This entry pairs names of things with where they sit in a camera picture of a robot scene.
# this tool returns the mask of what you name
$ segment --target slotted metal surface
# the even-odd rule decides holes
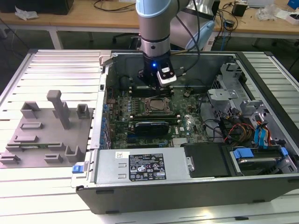
[[[13,130],[22,118],[25,101],[36,101],[40,108],[54,108],[47,101],[49,90],[60,90],[69,108],[78,104],[96,107],[100,63],[99,50],[39,50],[28,55],[11,91],[0,106],[0,153],[6,149]]]
[[[299,86],[289,72],[272,56],[263,52],[244,52],[259,76],[274,97],[299,128]],[[248,80],[247,86],[256,99],[260,99],[254,85]]]

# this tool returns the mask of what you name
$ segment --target robot end effector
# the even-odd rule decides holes
[[[144,68],[138,77],[147,85],[166,86],[177,80],[170,62],[171,20],[189,0],[138,0]]]

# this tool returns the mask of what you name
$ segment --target wire bundle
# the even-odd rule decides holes
[[[240,136],[240,138],[238,140],[233,139],[230,134],[232,133],[233,130],[240,128],[242,131],[242,134]],[[245,124],[245,123],[238,123],[235,124],[228,132],[228,136],[224,139],[224,142],[230,141],[231,139],[234,141],[231,146],[238,146],[240,143],[248,141],[251,136],[252,133],[255,129],[253,128],[253,126],[249,125],[249,124]]]
[[[256,122],[258,125],[261,125],[262,122],[261,121],[257,121]],[[271,132],[270,130],[266,127],[266,126],[263,126],[263,129],[265,129],[266,133],[267,133],[267,143],[268,143],[268,146],[271,146]]]

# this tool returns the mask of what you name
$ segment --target power supply label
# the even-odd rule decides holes
[[[129,156],[130,181],[166,180],[163,154]]]

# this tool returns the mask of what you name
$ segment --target black device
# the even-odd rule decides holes
[[[235,22],[232,21],[232,20],[225,20],[225,21],[224,21],[224,26],[225,26],[226,28],[233,28],[234,25],[235,25]]]
[[[16,6],[24,11],[67,15],[73,3],[74,0],[0,0],[0,11],[13,13]]]
[[[247,9],[248,5],[247,4],[240,4],[240,3],[235,3],[233,10],[232,10],[232,14],[234,16],[240,16],[242,17]]]

